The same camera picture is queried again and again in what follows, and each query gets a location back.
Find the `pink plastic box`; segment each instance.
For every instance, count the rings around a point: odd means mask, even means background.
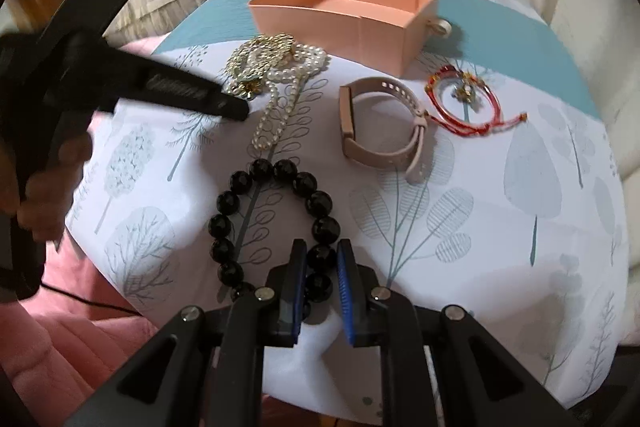
[[[250,0],[259,31],[304,44],[392,76],[417,57],[438,0]]]

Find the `bracelet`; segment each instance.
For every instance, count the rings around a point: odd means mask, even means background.
[[[385,92],[396,97],[414,116],[414,132],[409,143],[402,149],[381,153],[365,149],[356,141],[353,124],[353,99],[367,92]],[[396,167],[405,169],[407,181],[418,182],[422,176],[422,147],[427,128],[426,114],[415,95],[400,82],[384,76],[368,76],[340,86],[340,131],[342,133],[342,153],[358,163],[378,169]]]
[[[438,86],[441,81],[453,80],[455,81],[456,90],[453,92],[453,97],[463,103],[472,104],[476,101],[476,90],[479,90],[489,100],[494,115],[488,122],[481,124],[473,124],[470,122],[462,121],[460,118],[453,115],[453,113],[447,110],[442,100],[438,95]],[[473,76],[471,73],[462,72],[457,70],[452,64],[448,64],[440,68],[440,70],[432,74],[429,78],[426,86],[424,86],[433,107],[442,117],[442,120],[435,118],[432,115],[428,117],[435,123],[443,126],[448,131],[451,131],[458,136],[484,136],[493,130],[504,130],[520,122],[527,121],[527,113],[522,112],[511,120],[504,121],[502,119],[502,109],[500,108],[500,102],[494,95],[494,92],[486,85],[486,83],[480,78]]]
[[[272,178],[283,185],[290,185],[295,195],[305,198],[306,211],[315,218],[311,234],[318,244],[306,254],[306,263],[313,272],[305,280],[304,320],[311,312],[311,302],[326,301],[332,293],[333,283],[327,272],[336,266],[337,255],[331,245],[340,237],[340,224],[329,216],[334,204],[329,194],[318,190],[318,182],[313,174],[298,172],[291,160],[279,160],[272,166],[264,158],[254,160],[249,172],[236,171],[231,174],[229,190],[222,192],[216,200],[219,214],[209,219],[209,234],[214,238],[209,254],[216,263],[220,263],[218,279],[231,288],[232,301],[254,292],[255,287],[244,281],[242,266],[233,260],[235,247],[226,237],[231,232],[231,221],[227,216],[239,210],[238,196],[248,193],[254,182],[259,188]]]

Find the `pearl necklace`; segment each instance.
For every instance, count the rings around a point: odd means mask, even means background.
[[[229,58],[225,73],[231,81],[225,91],[251,100],[269,89],[270,99],[258,121],[251,143],[257,150],[268,150],[280,140],[293,113],[298,95],[306,81],[316,76],[327,62],[322,48],[299,44],[286,34],[273,37],[258,36],[242,44]],[[278,115],[278,125],[266,129],[272,112],[278,106],[278,84],[290,84],[284,114]]]

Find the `teal stripe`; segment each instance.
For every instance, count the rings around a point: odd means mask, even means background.
[[[156,53],[253,37],[257,29],[249,1],[207,0]],[[430,39],[425,51],[462,58],[517,78],[599,118],[578,68],[544,23],[487,0],[440,0],[438,13],[451,22],[454,31],[449,39]]]

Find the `black cable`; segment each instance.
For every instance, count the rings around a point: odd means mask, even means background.
[[[120,306],[116,306],[114,304],[105,304],[102,302],[93,302],[87,299],[82,298],[79,295],[76,295],[74,293],[70,293],[68,291],[65,291],[63,289],[60,288],[56,288],[55,286],[51,286],[49,284],[47,284],[46,282],[42,282],[40,283],[40,286],[46,290],[49,290],[51,292],[55,292],[55,293],[59,293],[60,295],[64,295],[65,297],[69,297],[70,299],[76,300],[78,302],[82,302],[82,304],[87,304],[89,306],[95,306],[97,308],[108,308],[110,310],[116,310],[119,312],[125,312],[125,313],[129,313],[131,315],[137,315],[138,317],[142,317],[142,314],[138,313],[135,310],[129,310],[128,308],[121,308]]]

